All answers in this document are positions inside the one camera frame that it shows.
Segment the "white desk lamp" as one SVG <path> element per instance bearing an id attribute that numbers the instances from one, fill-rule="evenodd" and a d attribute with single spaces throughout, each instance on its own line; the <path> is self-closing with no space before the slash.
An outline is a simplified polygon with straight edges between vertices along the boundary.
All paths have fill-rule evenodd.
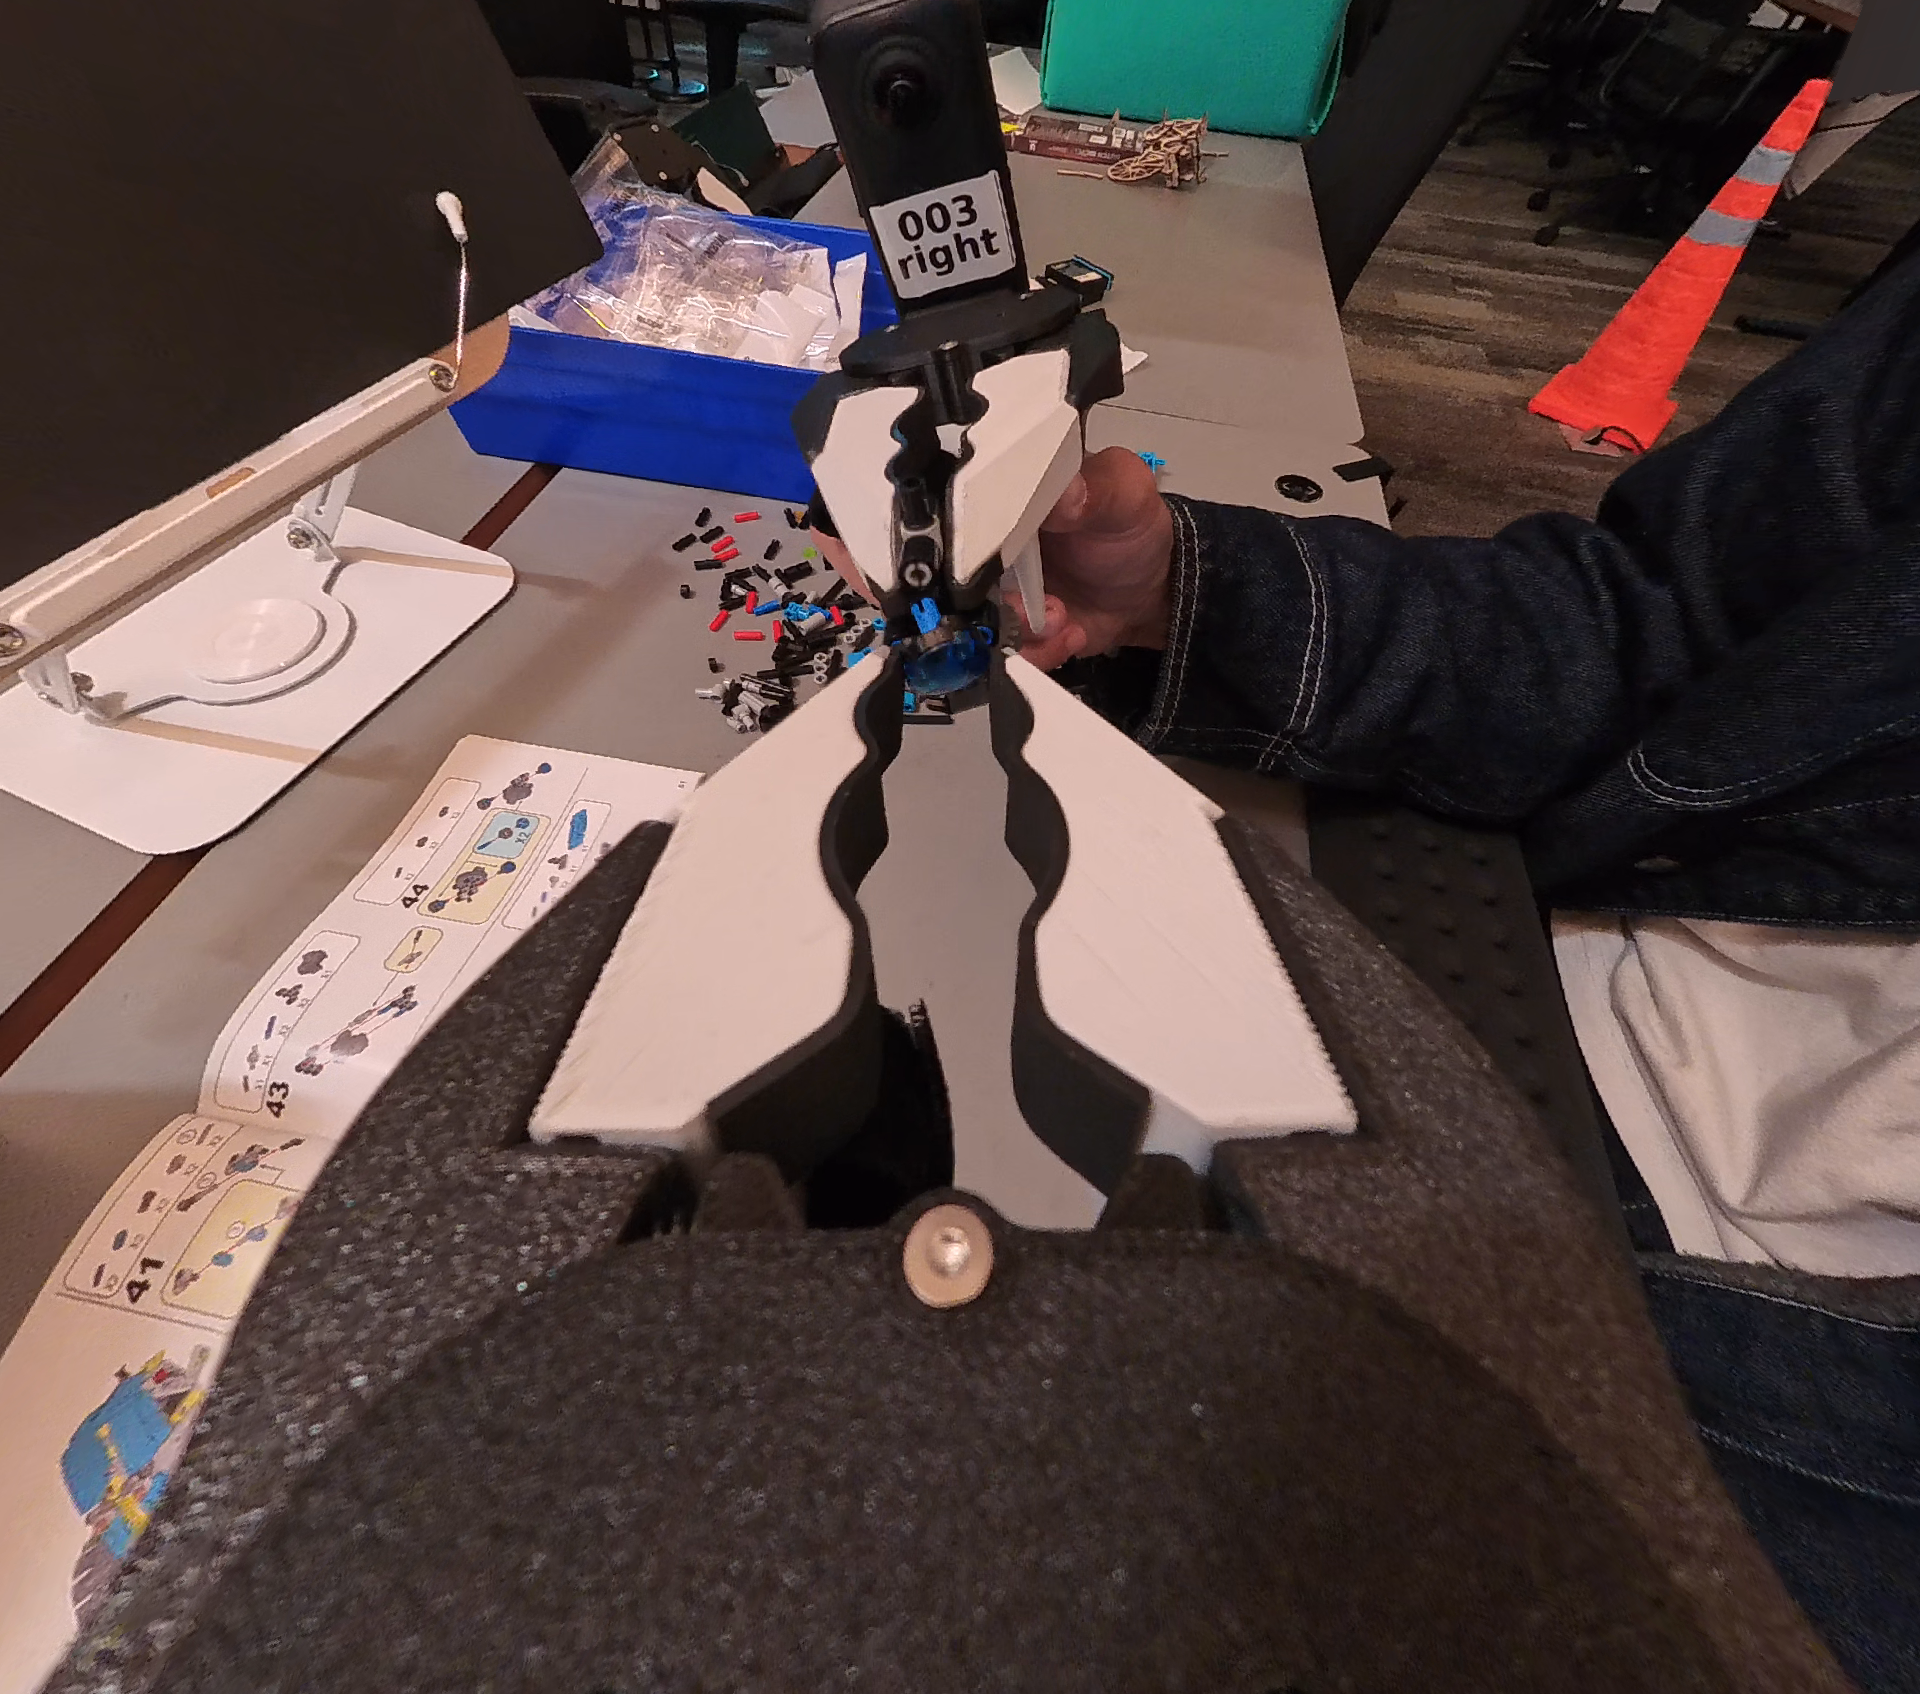
<path id="1" fill-rule="evenodd" d="M 459 334 L 12 580 L 3 789 L 144 857 L 210 843 L 477 625 L 510 564 L 346 489 L 507 341 Z"/>

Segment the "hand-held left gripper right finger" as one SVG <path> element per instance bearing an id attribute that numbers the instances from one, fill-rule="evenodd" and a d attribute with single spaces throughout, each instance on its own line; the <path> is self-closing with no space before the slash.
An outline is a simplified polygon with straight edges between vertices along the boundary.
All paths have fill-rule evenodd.
<path id="1" fill-rule="evenodd" d="M 1019 928 L 1012 1078 L 1024 1125 L 1102 1193 L 1137 1153 L 1350 1134 L 1357 1111 L 1240 876 L 1252 841 L 1024 658 L 991 682 Z"/>

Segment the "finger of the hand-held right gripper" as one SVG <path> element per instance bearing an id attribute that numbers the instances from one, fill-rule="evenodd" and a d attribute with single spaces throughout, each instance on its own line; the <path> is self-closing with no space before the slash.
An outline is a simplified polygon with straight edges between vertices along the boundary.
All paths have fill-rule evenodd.
<path id="1" fill-rule="evenodd" d="M 899 489 L 890 466 L 902 440 L 895 426 L 918 395 L 916 386 L 864 386 L 841 395 L 813 458 L 829 531 L 845 543 L 864 590 L 876 597 L 899 585 Z"/>
<path id="2" fill-rule="evenodd" d="M 1066 346 L 1024 351 L 982 369 L 984 398 L 947 484 L 949 593 L 977 593 L 993 566 L 1034 552 L 1043 519 L 1083 463 L 1083 416 L 1066 400 Z"/>

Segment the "blue round brick piece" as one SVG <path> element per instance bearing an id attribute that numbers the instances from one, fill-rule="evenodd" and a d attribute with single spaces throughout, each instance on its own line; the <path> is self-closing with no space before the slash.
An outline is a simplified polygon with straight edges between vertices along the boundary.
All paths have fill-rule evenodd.
<path id="1" fill-rule="evenodd" d="M 905 693 L 914 700 L 963 693 L 986 675 L 991 654 L 993 639 L 979 628 L 921 634 L 902 647 Z"/>

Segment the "wooden model kit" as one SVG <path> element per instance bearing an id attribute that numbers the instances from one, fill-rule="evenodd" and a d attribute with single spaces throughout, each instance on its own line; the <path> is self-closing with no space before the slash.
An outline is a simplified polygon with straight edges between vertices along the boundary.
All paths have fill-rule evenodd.
<path id="1" fill-rule="evenodd" d="M 1202 184 L 1226 151 L 1207 144 L 1203 118 L 1127 123 L 1052 116 L 1024 128 L 1024 144 L 1064 161 L 1064 170 L 1116 184 L 1158 184 L 1169 191 Z"/>

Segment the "person's right hand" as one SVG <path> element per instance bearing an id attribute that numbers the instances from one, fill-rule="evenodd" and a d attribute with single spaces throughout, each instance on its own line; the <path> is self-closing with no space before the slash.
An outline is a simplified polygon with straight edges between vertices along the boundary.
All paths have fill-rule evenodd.
<path id="1" fill-rule="evenodd" d="M 1137 454 L 1108 447 L 1083 458 L 1036 545 L 1043 625 L 1022 635 L 1027 661 L 1052 670 L 1113 647 L 1165 647 L 1172 513 Z"/>

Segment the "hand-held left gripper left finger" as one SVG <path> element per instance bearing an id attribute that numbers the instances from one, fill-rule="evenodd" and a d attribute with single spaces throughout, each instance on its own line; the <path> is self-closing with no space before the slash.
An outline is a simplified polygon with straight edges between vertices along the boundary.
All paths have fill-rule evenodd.
<path id="1" fill-rule="evenodd" d="M 688 797 L 538 1099 L 529 1135 L 841 1146 L 876 1106 L 855 885 L 886 843 L 902 672 L 869 656 Z"/>

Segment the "person's denim jacket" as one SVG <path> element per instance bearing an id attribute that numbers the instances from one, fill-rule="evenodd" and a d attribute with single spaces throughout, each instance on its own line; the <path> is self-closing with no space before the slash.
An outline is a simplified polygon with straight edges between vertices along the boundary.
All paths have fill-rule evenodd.
<path id="1" fill-rule="evenodd" d="M 1597 911 L 1916 937 L 1916 318 L 1907 261 L 1582 519 L 1667 576 L 1695 668 L 1573 794 L 1494 824 L 1285 773 L 1512 830 L 1548 926 Z M 1914 1690 L 1916 1271 L 1674 1249 L 1587 1074 L 1712 1463 L 1855 1681 Z"/>

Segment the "blue plastic bin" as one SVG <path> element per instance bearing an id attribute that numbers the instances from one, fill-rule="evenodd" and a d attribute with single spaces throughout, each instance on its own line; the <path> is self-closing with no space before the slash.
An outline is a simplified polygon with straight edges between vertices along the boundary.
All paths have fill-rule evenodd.
<path id="1" fill-rule="evenodd" d="M 810 466 L 792 409 L 806 369 L 515 327 L 500 372 L 453 405 L 484 456 L 801 505 Z"/>

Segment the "pile of small brick parts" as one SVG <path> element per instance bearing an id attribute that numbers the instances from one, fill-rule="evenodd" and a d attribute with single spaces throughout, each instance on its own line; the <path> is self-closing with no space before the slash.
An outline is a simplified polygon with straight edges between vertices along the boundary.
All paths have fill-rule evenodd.
<path id="1" fill-rule="evenodd" d="M 679 599 L 707 613 L 700 700 L 736 733 L 785 719 L 836 674 L 881 647 L 883 620 L 832 571 L 810 510 L 702 505 L 670 550 Z"/>

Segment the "grey gear brick assembly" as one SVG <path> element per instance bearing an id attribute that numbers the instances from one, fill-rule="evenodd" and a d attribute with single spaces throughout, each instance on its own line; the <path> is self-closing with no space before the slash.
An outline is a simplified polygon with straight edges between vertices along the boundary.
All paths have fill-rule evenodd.
<path id="1" fill-rule="evenodd" d="M 930 632 L 949 613 L 949 477 L 958 456 L 940 438 L 940 421 L 909 405 L 890 426 L 886 459 L 890 548 L 879 607 L 892 644 Z"/>

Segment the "black divider panel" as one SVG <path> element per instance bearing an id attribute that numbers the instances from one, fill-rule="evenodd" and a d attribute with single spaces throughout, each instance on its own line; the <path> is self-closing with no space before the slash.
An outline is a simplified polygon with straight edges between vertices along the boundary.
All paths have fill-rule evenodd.
<path id="1" fill-rule="evenodd" d="M 3 583 L 446 346 L 594 233 L 472 0 L 3 0 Z"/>

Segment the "person's white shirt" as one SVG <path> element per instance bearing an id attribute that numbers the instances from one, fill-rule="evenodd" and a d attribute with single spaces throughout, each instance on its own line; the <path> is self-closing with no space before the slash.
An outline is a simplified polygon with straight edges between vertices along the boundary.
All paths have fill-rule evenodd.
<path id="1" fill-rule="evenodd" d="M 1914 935 L 1561 911 L 1592 1080 L 1674 1249 L 1918 1271 Z"/>

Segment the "orange white striped cone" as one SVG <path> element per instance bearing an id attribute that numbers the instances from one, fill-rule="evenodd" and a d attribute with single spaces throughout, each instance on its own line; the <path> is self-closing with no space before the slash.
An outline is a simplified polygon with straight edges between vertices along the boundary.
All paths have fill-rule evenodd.
<path id="1" fill-rule="evenodd" d="M 1564 426 L 1573 444 L 1620 444 L 1642 454 L 1656 440 L 1676 412 L 1677 374 L 1829 90 L 1827 78 L 1801 88 L 1592 346 L 1531 395 L 1533 414 Z"/>

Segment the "crumpled clear plastic bag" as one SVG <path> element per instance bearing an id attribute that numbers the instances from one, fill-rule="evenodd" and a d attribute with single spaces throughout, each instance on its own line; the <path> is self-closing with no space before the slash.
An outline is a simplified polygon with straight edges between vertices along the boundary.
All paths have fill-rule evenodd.
<path id="1" fill-rule="evenodd" d="M 602 252 L 508 311 L 513 327 L 609 337 L 728 360 L 822 370 L 860 332 L 867 257 L 834 255 L 789 227 L 662 191 L 606 133 L 571 177 Z"/>

